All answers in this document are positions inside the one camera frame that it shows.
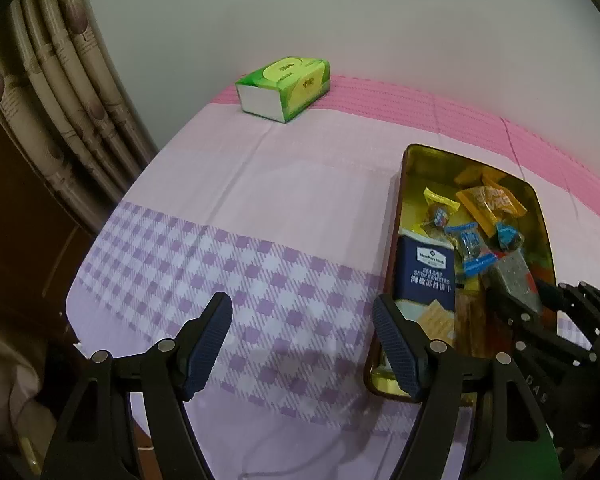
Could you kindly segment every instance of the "curtain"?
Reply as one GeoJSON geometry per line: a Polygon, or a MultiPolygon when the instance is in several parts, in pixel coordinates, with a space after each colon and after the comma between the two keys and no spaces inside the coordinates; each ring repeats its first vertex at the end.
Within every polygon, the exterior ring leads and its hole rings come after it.
{"type": "Polygon", "coordinates": [[[93,232],[155,156],[83,0],[14,0],[0,22],[0,124],[93,232]]]}
{"type": "Polygon", "coordinates": [[[37,475],[56,429],[52,413],[35,400],[45,356],[44,340],[0,320],[0,445],[19,447],[37,475]]]}

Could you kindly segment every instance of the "screw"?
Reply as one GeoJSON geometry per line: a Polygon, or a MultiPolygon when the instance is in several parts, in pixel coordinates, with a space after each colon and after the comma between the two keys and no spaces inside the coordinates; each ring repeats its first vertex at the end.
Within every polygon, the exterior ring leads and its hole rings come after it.
{"type": "Polygon", "coordinates": [[[504,352],[498,352],[496,354],[496,359],[500,364],[508,365],[511,362],[511,356],[509,354],[505,354],[504,352]]]}
{"type": "Polygon", "coordinates": [[[163,339],[158,343],[158,350],[160,352],[168,352],[169,350],[173,350],[176,346],[176,342],[173,339],[163,339]]]}
{"type": "Polygon", "coordinates": [[[104,361],[107,360],[108,356],[109,356],[109,352],[107,352],[106,350],[98,350],[96,353],[94,353],[91,356],[91,360],[94,363],[103,363],[104,361]]]}
{"type": "Polygon", "coordinates": [[[435,339],[429,343],[429,348],[431,348],[436,354],[442,354],[446,351],[446,343],[444,341],[440,341],[439,339],[435,339]]]}

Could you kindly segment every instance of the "orange snack package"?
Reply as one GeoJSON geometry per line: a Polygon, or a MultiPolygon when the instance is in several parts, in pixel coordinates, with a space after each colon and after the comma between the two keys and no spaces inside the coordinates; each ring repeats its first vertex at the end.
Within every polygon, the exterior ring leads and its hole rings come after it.
{"type": "Polygon", "coordinates": [[[458,191],[456,197],[491,238],[496,234],[496,224],[504,215],[518,218],[526,214],[526,208],[509,189],[497,184],[488,176],[482,176],[482,183],[483,186],[458,191]]]}

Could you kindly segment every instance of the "purple plaid pattern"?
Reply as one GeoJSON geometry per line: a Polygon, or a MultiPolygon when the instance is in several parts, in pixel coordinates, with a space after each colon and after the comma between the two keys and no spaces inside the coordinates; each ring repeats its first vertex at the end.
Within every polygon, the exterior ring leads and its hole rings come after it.
{"type": "Polygon", "coordinates": [[[578,329],[576,324],[564,312],[558,312],[558,335],[586,350],[591,348],[591,343],[578,329]]]}
{"type": "Polygon", "coordinates": [[[77,279],[148,343],[176,335],[224,290],[234,321],[212,384],[331,426],[382,433],[413,424],[417,406],[370,398],[362,383],[378,276],[122,202],[77,279]]]}

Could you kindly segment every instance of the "candy wrapper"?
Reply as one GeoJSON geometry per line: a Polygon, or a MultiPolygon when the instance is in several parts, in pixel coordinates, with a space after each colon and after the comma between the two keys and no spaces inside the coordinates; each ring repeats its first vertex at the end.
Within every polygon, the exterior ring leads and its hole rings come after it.
{"type": "Polygon", "coordinates": [[[519,249],[525,241],[525,237],[515,227],[504,222],[496,224],[496,232],[498,234],[498,245],[507,253],[519,249]]]}
{"type": "Polygon", "coordinates": [[[423,224],[414,224],[409,229],[421,236],[432,238],[442,243],[449,244],[449,238],[446,236],[444,229],[436,227],[432,222],[424,222],[423,224]]]}
{"type": "Polygon", "coordinates": [[[477,222],[445,227],[445,233],[453,240],[460,254],[462,272],[466,278],[475,276],[497,261],[478,232],[477,222]]]}
{"type": "Polygon", "coordinates": [[[458,176],[455,177],[454,183],[460,187],[474,186],[478,184],[484,177],[491,179],[494,182],[499,182],[507,174],[504,171],[496,170],[491,166],[467,166],[458,176]]]}
{"type": "Polygon", "coordinates": [[[423,194],[424,200],[427,201],[427,205],[429,206],[429,209],[427,210],[429,222],[435,225],[435,227],[443,229],[448,224],[449,217],[453,213],[458,212],[460,204],[434,193],[428,187],[424,190],[423,194]]]}
{"type": "Polygon", "coordinates": [[[458,191],[458,200],[469,210],[489,238],[496,234],[496,224],[506,216],[521,217],[526,208],[504,186],[483,175],[483,186],[458,191]]]}

